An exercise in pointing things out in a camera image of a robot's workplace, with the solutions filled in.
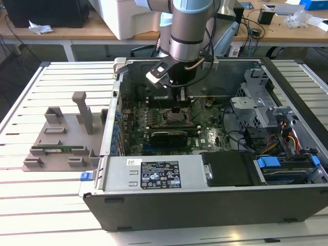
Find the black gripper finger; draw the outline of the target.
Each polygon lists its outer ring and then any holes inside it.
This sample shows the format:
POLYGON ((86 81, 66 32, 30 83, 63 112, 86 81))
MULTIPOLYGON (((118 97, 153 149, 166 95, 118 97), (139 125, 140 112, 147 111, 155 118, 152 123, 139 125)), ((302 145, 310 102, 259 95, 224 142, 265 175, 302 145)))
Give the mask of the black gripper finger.
POLYGON ((173 113, 179 113, 181 108, 189 105, 185 88, 173 88, 173 113))

